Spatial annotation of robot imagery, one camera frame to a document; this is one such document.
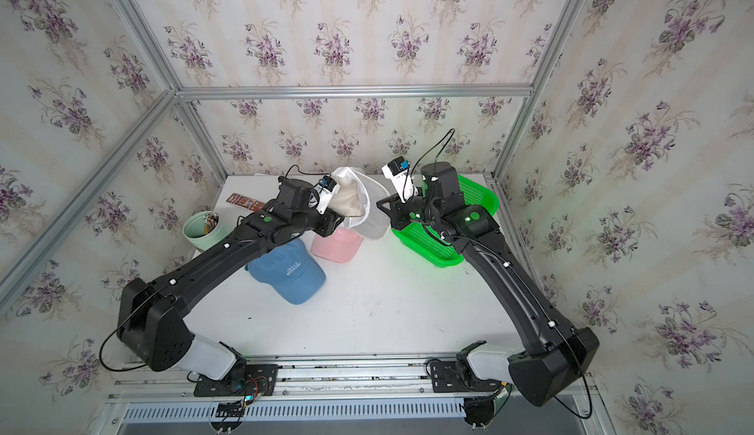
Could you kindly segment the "pink baseball cap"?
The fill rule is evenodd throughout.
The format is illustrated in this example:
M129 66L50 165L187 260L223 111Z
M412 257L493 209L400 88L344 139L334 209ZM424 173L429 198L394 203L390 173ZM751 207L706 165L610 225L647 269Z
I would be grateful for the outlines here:
M361 247L363 237L357 232L338 228L328 237L316 235L312 240L310 253L317 258L323 258L336 263L351 261Z

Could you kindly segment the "mint green pen cup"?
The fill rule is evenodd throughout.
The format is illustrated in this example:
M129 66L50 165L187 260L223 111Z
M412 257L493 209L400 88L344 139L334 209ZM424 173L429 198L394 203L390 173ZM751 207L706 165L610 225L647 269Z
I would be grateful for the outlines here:
M191 216L183 226L184 238L200 252L206 252L229 234L215 211L200 211Z

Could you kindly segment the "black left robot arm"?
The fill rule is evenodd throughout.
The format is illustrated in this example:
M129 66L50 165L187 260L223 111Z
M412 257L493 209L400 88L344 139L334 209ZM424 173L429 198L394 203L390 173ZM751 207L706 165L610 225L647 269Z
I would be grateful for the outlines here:
M329 207L340 187L330 176L316 184L280 177L279 193L240 220L217 244L170 273L135 279L121 292L113 334L150 370L173 367L228 384L237 393L247 361L232 347L190 331L184 318L233 273L305 232L330 236L343 215Z

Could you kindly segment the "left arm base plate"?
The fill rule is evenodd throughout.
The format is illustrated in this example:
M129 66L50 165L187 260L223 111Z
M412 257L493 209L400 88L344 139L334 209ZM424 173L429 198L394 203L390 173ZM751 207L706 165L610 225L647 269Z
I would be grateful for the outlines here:
M271 396L279 368L277 364L247 364L244 369L234 367L221 380L200 376L194 386L194 397Z

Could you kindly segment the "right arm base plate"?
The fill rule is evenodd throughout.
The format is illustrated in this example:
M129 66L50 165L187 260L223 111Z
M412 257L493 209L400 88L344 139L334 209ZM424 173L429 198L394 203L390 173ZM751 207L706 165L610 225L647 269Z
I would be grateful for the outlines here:
M457 360L430 358L424 368L434 393L499 394L507 386L498 380L478 378L466 364Z

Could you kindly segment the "aluminium mounting rail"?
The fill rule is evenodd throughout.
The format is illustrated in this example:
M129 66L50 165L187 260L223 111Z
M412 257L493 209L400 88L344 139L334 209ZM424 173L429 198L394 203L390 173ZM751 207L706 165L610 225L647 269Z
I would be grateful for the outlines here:
M247 364L280 366L274 392L278 400L429 398L452 395L478 398L492 393L434 393L425 372L430 358L456 360L452 354L396 356L262 356ZM241 397L198 398L194 386L199 375L172 368L160 373L144 369L123 374L107 390L108 402L174 402L231 400Z

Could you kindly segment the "green plastic basket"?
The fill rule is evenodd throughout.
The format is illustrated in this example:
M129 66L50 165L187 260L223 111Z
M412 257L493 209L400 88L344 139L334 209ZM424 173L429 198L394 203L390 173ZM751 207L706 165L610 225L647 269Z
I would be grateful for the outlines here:
M496 214L500 201L492 190L463 175L459 175L459 186L468 205L481 205L491 215ZM420 224L412 223L404 230L392 230L392 233L402 245L439 268L453 267L465 261L450 245L441 246L430 238Z

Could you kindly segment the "light blue baseball cap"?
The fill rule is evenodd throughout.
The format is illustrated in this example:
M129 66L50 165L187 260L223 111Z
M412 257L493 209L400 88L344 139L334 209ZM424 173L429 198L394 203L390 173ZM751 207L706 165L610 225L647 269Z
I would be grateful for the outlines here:
M308 301L326 282L326 273L300 239L251 261L245 270L257 282L271 286L292 305Z

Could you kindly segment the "grey white baseball cap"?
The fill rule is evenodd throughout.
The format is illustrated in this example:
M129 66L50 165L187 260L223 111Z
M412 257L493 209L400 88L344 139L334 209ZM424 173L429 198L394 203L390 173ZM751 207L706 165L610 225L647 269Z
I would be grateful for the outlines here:
M369 240L382 239L391 229L390 219L376 203L389 197L388 190L359 169L339 167L330 177L338 191L328 207L345 217L343 227Z

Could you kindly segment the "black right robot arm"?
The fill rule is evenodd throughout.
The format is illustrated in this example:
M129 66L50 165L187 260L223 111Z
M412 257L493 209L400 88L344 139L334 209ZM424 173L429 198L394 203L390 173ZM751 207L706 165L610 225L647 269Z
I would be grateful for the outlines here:
M514 257L493 215L471 203L457 170L448 162L422 166L423 185L412 181L410 164L399 156L382 168L396 192L377 201L396 231L412 224L453 248L483 278L510 317L523 349L491 360L500 380L512 382L536 407L585 378L600 342L588 327L577 328L537 287Z

